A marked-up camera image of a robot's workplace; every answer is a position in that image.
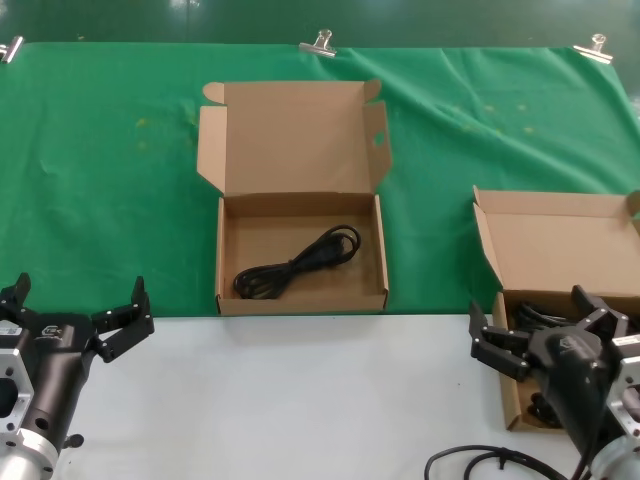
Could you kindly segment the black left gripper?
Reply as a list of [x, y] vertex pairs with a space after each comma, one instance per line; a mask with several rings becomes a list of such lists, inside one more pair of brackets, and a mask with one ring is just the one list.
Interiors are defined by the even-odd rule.
[[61, 448], [67, 438], [82, 388], [95, 356], [111, 363], [154, 333], [151, 302], [142, 276], [130, 302], [87, 315], [33, 312], [24, 306], [31, 279], [23, 272], [1, 290], [1, 319], [26, 326], [33, 335], [37, 364], [34, 395], [22, 427]]

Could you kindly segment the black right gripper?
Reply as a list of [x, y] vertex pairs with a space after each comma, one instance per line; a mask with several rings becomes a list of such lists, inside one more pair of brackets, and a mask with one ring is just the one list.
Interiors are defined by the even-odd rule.
[[601, 451], [623, 437], [605, 400], [616, 370], [612, 340], [627, 335], [629, 318], [580, 285], [571, 299], [582, 315], [576, 326], [537, 331], [511, 325], [500, 304], [489, 321], [472, 300], [470, 355], [516, 382], [533, 377], [576, 449]]

